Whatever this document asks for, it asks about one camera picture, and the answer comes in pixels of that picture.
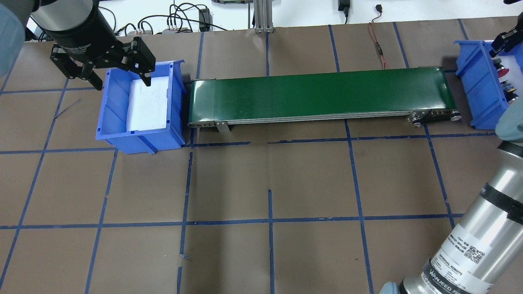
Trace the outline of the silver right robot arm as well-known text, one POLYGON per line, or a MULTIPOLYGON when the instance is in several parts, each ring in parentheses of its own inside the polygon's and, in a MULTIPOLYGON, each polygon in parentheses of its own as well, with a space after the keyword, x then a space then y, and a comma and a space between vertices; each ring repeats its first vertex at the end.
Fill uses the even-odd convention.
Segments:
POLYGON ((522 82, 509 93, 499 79, 500 56, 513 56, 522 73, 522 15, 493 41, 458 41, 456 74, 462 78, 475 128, 494 127, 501 165, 481 188, 422 272, 382 294, 487 294, 522 252, 522 82))

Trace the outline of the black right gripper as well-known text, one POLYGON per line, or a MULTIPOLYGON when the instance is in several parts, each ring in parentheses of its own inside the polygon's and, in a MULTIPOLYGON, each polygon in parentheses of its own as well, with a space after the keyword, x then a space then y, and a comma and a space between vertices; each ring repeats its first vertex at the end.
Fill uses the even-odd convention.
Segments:
POLYGON ((499 34, 491 44, 492 49, 489 52, 491 58, 495 58, 500 52, 509 52, 512 48, 522 42, 523 36, 523 13, 518 15, 517 23, 508 32, 499 34))

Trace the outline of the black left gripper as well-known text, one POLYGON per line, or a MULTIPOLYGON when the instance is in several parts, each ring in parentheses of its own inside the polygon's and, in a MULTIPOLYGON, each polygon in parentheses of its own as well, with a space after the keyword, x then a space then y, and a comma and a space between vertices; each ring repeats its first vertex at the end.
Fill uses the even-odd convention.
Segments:
POLYGON ((81 79, 101 91, 95 68, 116 67, 151 86, 156 58, 139 36, 122 43, 98 8, 49 8, 48 35, 55 44, 50 60, 68 79, 81 79))

